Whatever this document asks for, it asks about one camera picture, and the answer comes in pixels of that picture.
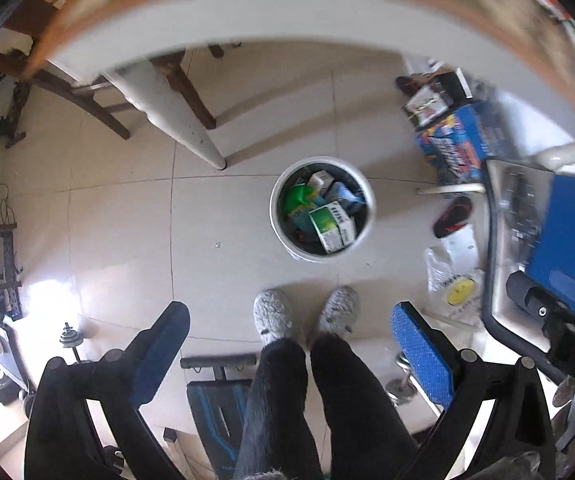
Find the left grey fuzzy slipper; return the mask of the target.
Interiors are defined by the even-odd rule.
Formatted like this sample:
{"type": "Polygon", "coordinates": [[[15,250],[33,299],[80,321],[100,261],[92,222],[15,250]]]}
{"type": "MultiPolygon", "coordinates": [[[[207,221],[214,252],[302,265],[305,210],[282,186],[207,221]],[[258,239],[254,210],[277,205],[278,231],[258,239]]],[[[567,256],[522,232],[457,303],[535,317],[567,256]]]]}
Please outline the left grey fuzzy slipper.
{"type": "Polygon", "coordinates": [[[255,298],[254,322],[261,342],[267,346],[272,342],[292,338],[295,325],[289,298],[280,289],[267,289],[255,298]]]}

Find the small dumbbell on left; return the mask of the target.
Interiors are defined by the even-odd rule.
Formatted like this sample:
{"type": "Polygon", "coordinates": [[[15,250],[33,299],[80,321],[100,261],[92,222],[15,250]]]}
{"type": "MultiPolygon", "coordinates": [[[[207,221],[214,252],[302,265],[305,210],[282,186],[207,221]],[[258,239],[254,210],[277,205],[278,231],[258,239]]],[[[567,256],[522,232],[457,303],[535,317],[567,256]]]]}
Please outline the small dumbbell on left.
{"type": "Polygon", "coordinates": [[[83,344],[83,336],[68,322],[64,323],[64,327],[60,333],[60,344],[74,353],[74,358],[77,363],[82,362],[78,348],[83,344]]]}

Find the black red flip flop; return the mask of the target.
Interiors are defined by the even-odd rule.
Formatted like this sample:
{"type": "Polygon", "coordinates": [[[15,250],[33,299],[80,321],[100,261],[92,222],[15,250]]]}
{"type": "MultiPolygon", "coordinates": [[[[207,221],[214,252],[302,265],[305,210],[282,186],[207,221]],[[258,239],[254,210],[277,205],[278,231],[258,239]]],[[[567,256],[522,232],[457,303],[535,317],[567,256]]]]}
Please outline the black red flip flop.
{"type": "Polygon", "coordinates": [[[435,221],[433,232],[436,238],[443,238],[466,225],[473,211],[472,201],[465,195],[459,195],[435,221]]]}

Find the blue plastic wrapper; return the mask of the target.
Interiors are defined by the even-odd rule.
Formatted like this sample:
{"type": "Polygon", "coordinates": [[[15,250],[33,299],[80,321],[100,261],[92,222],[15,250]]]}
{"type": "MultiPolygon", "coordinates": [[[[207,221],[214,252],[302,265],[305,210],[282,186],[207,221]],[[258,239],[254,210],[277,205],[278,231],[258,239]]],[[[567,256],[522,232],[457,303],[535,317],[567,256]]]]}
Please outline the blue plastic wrapper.
{"type": "Polygon", "coordinates": [[[365,199],[358,193],[353,193],[342,181],[335,181],[327,190],[324,200],[327,203],[337,202],[347,214],[357,214],[365,206],[365,199]]]}

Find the green teal packaging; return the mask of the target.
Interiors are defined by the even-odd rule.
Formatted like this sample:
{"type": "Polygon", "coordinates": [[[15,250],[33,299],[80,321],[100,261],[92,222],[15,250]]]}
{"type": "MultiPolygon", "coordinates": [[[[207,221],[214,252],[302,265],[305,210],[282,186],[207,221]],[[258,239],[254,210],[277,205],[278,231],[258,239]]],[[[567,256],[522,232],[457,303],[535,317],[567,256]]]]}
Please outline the green teal packaging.
{"type": "Polygon", "coordinates": [[[283,202],[283,212],[287,219],[296,221],[301,217],[308,217],[312,210],[322,207],[325,200],[312,186],[299,183],[293,185],[283,202]]]}

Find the blue colourful drink carton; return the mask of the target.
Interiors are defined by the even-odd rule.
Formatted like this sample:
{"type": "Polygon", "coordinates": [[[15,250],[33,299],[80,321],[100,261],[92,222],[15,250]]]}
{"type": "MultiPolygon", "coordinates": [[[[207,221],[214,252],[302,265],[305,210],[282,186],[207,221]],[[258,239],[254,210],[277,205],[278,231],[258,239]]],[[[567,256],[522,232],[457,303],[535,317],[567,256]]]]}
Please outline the blue colourful drink carton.
{"type": "Polygon", "coordinates": [[[462,105],[420,130],[415,141],[435,169],[439,185],[479,182],[487,158],[517,157],[499,112],[488,101],[462,105]]]}

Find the right black trouser leg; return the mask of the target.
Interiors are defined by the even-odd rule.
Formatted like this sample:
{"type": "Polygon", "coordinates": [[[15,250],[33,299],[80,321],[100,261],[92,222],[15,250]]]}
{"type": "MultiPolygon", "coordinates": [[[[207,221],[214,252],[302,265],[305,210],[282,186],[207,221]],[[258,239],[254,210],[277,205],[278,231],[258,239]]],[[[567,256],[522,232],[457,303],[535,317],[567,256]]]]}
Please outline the right black trouser leg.
{"type": "Polygon", "coordinates": [[[336,334],[315,340],[310,361],[331,430],[332,477],[396,478],[417,452],[417,442],[379,380],[336,334]]]}

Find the white long carton box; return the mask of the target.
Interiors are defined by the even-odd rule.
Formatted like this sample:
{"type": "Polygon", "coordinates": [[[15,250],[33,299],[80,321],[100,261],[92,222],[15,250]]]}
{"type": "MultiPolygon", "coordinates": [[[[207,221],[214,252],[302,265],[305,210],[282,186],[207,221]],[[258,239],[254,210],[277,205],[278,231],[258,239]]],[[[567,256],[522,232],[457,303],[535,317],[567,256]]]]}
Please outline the white long carton box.
{"type": "Polygon", "coordinates": [[[334,177],[327,170],[319,170],[311,175],[307,185],[318,195],[324,196],[334,183],[334,177]]]}

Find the white table leg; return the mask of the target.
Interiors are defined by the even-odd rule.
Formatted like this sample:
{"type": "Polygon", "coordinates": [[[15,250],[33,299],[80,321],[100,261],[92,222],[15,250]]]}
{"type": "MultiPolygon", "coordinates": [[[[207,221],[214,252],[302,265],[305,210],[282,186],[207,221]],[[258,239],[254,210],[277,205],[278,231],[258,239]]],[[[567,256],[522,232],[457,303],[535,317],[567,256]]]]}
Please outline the white table leg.
{"type": "Polygon", "coordinates": [[[147,119],[176,142],[218,170],[226,160],[214,145],[206,127],[166,76],[150,61],[106,70],[105,78],[147,119]]]}

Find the blue seat office chair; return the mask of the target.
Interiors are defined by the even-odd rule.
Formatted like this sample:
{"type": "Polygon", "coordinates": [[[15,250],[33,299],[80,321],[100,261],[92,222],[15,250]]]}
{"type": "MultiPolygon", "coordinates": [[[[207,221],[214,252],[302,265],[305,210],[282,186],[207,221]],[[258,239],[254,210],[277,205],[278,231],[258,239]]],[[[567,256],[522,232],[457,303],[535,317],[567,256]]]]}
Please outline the blue seat office chair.
{"type": "Polygon", "coordinates": [[[523,271],[575,312],[575,304],[554,289],[555,270],[575,278],[575,176],[489,158],[481,177],[490,214],[481,321],[493,338],[532,358],[559,384],[569,375],[548,360],[543,320],[520,309],[505,282],[523,271]]]}

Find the smiley face plastic bag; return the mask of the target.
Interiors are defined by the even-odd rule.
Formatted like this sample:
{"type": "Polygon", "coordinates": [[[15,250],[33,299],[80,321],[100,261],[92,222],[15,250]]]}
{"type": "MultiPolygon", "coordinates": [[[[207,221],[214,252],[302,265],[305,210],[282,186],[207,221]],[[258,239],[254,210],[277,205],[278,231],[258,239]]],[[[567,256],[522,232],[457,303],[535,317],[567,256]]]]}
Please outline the smiley face plastic bag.
{"type": "Polygon", "coordinates": [[[425,249],[429,305],[425,312],[453,326],[481,325],[481,299],[485,272],[479,266],[479,252],[473,226],[440,238],[425,249]]]}

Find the chrome dumbbell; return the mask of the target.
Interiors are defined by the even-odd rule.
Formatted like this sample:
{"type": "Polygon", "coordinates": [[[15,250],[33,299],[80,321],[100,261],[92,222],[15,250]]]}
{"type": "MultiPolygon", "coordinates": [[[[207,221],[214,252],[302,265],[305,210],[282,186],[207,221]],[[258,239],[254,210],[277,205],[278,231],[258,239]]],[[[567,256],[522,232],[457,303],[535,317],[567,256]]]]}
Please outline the chrome dumbbell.
{"type": "Polygon", "coordinates": [[[407,404],[417,395],[417,387],[412,382],[412,368],[403,352],[397,353],[395,363],[402,370],[402,376],[391,379],[385,390],[395,405],[407,404]]]}

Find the green white medicine box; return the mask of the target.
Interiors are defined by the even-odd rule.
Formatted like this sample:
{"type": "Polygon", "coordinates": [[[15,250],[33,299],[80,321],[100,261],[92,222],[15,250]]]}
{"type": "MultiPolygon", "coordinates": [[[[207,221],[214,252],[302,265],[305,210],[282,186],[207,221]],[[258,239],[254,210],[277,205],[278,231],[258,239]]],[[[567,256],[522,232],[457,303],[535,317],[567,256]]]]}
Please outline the green white medicine box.
{"type": "Polygon", "coordinates": [[[312,210],[309,219],[327,255],[341,252],[357,238],[355,220],[337,202],[312,210]]]}

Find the black weight bench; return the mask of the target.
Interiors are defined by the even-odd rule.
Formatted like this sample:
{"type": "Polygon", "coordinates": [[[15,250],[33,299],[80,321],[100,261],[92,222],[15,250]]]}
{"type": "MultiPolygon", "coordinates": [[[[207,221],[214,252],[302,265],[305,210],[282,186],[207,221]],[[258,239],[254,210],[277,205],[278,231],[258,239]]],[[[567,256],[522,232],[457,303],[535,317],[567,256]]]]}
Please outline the black weight bench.
{"type": "Polygon", "coordinates": [[[214,373],[211,380],[189,382],[186,395],[200,442],[218,479],[234,477],[252,385],[250,378],[229,379],[226,371],[233,368],[241,372],[256,363],[255,353],[186,356],[180,360],[182,370],[200,373],[209,368],[214,373]]]}

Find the white round trash bin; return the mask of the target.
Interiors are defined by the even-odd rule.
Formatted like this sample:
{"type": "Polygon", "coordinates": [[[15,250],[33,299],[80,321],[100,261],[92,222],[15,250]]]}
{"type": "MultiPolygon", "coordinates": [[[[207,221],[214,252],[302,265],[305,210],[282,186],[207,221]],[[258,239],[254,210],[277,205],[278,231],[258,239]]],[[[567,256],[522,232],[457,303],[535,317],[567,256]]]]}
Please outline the white round trash bin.
{"type": "Polygon", "coordinates": [[[270,196],[270,223],[296,260],[328,263],[367,239],[376,201],[368,179],[343,160],[317,156],[289,166],[270,196]]]}

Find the black white gift box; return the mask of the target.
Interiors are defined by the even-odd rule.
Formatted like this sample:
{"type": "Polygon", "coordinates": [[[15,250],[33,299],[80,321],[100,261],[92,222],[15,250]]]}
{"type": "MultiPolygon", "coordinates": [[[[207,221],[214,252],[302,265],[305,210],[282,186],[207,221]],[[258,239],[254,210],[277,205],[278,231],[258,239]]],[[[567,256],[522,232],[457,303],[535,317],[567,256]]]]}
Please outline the black white gift box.
{"type": "Polygon", "coordinates": [[[396,86],[408,98],[402,110],[417,129],[428,126],[434,119],[473,99],[470,86],[459,68],[399,76],[396,86]]]}

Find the white round dining table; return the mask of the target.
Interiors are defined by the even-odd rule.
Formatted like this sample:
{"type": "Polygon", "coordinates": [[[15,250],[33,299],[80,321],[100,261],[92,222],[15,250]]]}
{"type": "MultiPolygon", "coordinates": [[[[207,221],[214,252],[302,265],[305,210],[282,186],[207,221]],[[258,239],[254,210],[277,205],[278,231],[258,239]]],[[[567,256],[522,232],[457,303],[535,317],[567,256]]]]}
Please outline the white round dining table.
{"type": "Polygon", "coordinates": [[[28,68],[88,80],[234,39],[308,39],[430,56],[537,108],[575,139],[575,50],[535,0],[67,0],[28,68]]]}

